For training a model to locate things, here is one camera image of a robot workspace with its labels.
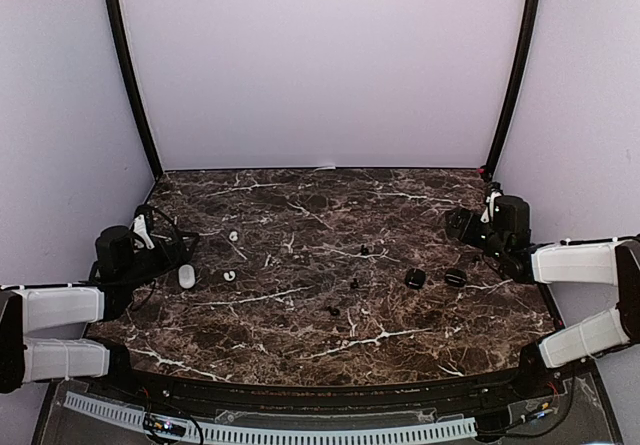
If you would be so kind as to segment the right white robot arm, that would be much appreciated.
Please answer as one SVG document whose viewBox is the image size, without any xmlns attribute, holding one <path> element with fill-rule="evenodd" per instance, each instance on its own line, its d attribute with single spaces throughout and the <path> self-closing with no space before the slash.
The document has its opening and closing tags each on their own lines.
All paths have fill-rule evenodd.
<svg viewBox="0 0 640 445">
<path fill-rule="evenodd" d="M 639 238 L 531 241 L 530 205 L 495 192 L 481 213 L 458 207 L 445 214 L 446 234 L 495 260 L 517 283 L 604 284 L 615 287 L 615 306 L 559 330 L 533 346 L 533 357 L 510 378 L 521 399 L 534 397 L 549 381 L 549 370 L 639 343 Z"/>
</svg>

